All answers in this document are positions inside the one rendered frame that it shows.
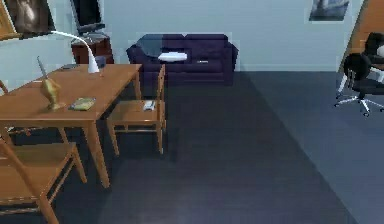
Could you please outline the dark purple sofa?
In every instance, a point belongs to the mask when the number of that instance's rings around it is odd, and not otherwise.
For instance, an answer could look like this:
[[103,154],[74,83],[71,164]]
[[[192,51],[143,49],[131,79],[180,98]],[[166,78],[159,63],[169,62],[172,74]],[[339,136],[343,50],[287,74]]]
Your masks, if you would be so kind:
[[[185,53],[187,59],[166,62],[161,53]],[[131,64],[141,64],[140,80],[153,86],[162,64],[168,84],[222,83],[231,85],[238,49],[225,34],[146,34],[126,50]]]

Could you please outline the white pillow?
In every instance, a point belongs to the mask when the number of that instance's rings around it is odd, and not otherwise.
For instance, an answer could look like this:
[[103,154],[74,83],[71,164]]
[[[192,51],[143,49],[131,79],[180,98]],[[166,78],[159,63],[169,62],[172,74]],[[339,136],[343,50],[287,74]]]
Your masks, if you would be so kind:
[[177,62],[185,61],[188,58],[188,55],[183,52],[164,52],[158,56],[160,61],[165,62]]

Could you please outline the green book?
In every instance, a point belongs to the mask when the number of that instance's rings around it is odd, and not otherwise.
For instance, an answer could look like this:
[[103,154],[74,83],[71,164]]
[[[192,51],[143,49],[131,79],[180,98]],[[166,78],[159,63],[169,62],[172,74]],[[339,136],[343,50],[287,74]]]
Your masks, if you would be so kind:
[[69,106],[69,108],[75,111],[87,111],[95,104],[95,101],[96,99],[91,97],[78,98]]

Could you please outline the white desk lamp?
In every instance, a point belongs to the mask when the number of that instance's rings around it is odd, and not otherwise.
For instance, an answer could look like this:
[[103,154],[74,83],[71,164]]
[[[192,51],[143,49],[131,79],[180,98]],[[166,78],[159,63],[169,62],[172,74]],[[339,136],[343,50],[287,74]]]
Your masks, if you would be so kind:
[[99,72],[99,67],[98,67],[96,59],[93,55],[93,52],[85,40],[83,40],[82,38],[80,38],[78,36],[75,36],[75,35],[72,35],[69,33],[65,33],[65,32],[56,31],[56,30],[52,31],[52,34],[70,37],[70,38],[73,38],[73,39],[76,39],[76,40],[79,40],[80,42],[82,42],[86,46],[87,51],[88,51],[88,72],[90,74]]

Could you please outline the dark red tv stand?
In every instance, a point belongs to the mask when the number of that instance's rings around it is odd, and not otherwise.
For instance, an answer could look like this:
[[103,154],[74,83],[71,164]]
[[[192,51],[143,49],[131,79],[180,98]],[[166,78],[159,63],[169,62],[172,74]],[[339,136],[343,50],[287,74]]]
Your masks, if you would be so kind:
[[[107,64],[113,64],[114,58],[110,44],[110,37],[104,33],[88,33],[82,36],[87,42],[94,56],[104,56]],[[73,39],[71,41],[72,53],[77,64],[88,63],[88,49],[80,40]]]

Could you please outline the wooden dining table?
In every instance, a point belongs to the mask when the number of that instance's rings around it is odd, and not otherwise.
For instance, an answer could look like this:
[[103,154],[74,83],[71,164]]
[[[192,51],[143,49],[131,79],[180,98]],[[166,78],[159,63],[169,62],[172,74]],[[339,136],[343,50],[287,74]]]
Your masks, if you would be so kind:
[[[59,86],[59,101],[66,106],[56,111],[47,109],[40,81],[31,81],[0,97],[0,134],[8,141],[9,127],[80,127],[83,129],[102,185],[110,186],[96,121],[133,83],[137,98],[141,97],[139,64],[108,64],[101,72],[90,74],[84,64],[71,70],[56,70],[48,74]],[[80,97],[92,97],[95,104],[87,111],[68,109]]]

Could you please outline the golden statuette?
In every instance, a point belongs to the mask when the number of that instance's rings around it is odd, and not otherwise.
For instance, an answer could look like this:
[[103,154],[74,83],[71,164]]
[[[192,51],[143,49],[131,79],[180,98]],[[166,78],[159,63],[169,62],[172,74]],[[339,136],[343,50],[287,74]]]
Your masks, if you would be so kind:
[[41,93],[49,101],[47,109],[56,111],[66,106],[60,101],[61,87],[51,78],[44,78],[41,84]]

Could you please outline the black television set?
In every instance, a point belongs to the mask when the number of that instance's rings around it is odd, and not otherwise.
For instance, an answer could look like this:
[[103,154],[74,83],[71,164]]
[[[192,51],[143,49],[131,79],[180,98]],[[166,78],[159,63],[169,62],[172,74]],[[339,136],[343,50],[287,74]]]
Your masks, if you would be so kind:
[[71,0],[71,6],[80,35],[105,27],[98,0]]

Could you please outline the grey pen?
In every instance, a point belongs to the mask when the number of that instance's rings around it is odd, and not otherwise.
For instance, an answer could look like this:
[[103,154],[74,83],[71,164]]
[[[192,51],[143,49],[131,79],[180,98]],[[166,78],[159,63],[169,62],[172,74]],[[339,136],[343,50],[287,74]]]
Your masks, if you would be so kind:
[[43,63],[41,62],[39,56],[37,56],[37,62],[38,62],[38,66],[41,70],[41,73],[42,73],[44,79],[48,79],[47,72],[46,72],[45,67],[44,67]]

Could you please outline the blue grey framed picture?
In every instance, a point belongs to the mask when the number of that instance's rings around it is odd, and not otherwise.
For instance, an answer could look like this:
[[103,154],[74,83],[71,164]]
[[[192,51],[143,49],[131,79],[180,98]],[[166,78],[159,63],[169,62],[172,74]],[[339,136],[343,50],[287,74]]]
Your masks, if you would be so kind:
[[350,0],[313,0],[310,21],[343,21]]

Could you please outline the black office chair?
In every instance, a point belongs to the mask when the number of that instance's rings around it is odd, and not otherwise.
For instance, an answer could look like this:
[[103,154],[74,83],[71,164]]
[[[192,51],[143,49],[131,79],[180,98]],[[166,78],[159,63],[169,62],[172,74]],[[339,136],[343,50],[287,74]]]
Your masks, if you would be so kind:
[[370,115],[368,104],[375,105],[384,112],[384,105],[366,98],[367,95],[384,96],[384,33],[372,32],[365,42],[362,53],[350,53],[343,63],[343,77],[336,98],[343,97],[344,88],[357,92],[356,96],[339,100],[334,104],[357,102],[365,117]]

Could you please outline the dark framed painting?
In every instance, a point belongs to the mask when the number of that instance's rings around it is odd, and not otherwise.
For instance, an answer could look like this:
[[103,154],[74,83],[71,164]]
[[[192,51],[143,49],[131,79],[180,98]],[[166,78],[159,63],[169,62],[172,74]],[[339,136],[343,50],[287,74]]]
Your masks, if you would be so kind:
[[18,33],[45,34],[55,29],[47,0],[3,1]]

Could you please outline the wooden desk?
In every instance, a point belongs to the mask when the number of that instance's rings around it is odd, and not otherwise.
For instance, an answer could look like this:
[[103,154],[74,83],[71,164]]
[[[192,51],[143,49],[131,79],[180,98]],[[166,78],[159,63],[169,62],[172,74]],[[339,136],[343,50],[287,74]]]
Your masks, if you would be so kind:
[[343,71],[344,60],[351,53],[363,53],[373,64],[384,68],[384,55],[377,54],[377,49],[382,46],[384,46],[384,0],[363,0],[338,71]]

